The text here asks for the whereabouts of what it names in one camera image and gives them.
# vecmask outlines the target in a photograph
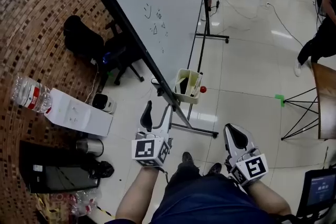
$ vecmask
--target plastic bottle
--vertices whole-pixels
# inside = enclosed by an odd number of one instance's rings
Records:
[[[39,113],[47,112],[53,102],[50,90],[47,87],[20,74],[14,81],[12,100],[18,105]]]

